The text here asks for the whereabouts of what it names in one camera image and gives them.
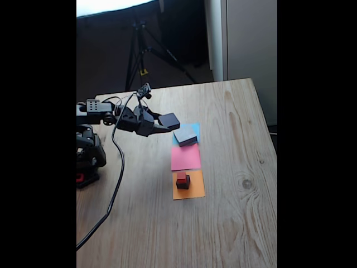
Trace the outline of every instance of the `colored paper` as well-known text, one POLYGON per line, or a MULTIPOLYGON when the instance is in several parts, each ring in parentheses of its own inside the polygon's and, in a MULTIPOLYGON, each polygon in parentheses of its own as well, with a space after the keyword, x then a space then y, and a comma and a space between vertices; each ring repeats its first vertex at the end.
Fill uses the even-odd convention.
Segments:
POLYGON ((200 169, 201 158, 198 144, 171 148, 171 170, 200 169))
POLYGON ((202 170, 186 171, 186 174, 190 176, 190 187, 188 189, 178 189, 176 186, 177 173, 172 174, 173 199, 204 197, 205 184, 202 170))
MULTIPOLYGON (((199 123, 196 123, 196 124, 181 124, 180 127, 185 127, 185 126, 191 126, 194 131, 196 132, 196 135, 197 135, 197 142, 200 142, 200 124, 199 123)), ((172 134, 173 137, 172 137, 172 144, 174 146, 178 146, 179 145, 179 142, 177 141, 176 137, 174 134, 172 134)))

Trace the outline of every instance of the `orange paper square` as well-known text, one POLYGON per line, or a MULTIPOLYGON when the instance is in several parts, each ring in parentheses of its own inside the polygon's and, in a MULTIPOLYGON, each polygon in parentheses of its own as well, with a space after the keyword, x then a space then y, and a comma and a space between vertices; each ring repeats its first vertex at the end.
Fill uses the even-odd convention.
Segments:
POLYGON ((186 199, 205 196, 205 184, 203 182, 202 170, 185 171, 190 176, 190 187, 178 189, 176 186, 177 173, 172 173, 173 199, 186 199))

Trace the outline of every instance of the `pink paper square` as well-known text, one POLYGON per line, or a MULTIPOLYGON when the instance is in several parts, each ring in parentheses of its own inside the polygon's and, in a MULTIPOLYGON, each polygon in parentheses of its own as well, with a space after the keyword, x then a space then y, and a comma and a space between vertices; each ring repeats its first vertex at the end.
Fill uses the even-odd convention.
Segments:
POLYGON ((201 158, 198 144, 171 148, 171 170, 200 168, 201 158))

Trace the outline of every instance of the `red part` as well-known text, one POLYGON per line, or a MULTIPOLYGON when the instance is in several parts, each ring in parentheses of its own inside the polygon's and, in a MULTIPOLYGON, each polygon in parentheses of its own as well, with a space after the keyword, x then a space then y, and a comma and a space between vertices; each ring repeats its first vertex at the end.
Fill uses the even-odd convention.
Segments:
POLYGON ((84 181, 84 174, 77 173, 76 183, 82 183, 84 181))
POLYGON ((177 179, 186 179, 186 172, 178 172, 177 173, 177 179))
POLYGON ((187 183, 187 179, 186 179, 186 172, 178 172, 177 173, 177 183, 178 184, 186 184, 187 183))

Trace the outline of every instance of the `wooden table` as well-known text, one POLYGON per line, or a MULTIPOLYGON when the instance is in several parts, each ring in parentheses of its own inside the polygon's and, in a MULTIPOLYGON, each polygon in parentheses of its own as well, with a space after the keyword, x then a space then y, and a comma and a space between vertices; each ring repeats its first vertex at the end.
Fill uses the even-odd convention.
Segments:
MULTIPOLYGON (((206 197, 172 200, 172 133, 117 131, 124 177, 110 216, 76 253, 77 267, 276 267, 277 155, 252 80, 154 89, 146 102, 200 123, 206 197)), ((132 98, 128 106, 136 105, 132 98)), ((105 215, 120 171, 113 127, 93 127, 107 165, 77 190, 77 242, 105 215)))

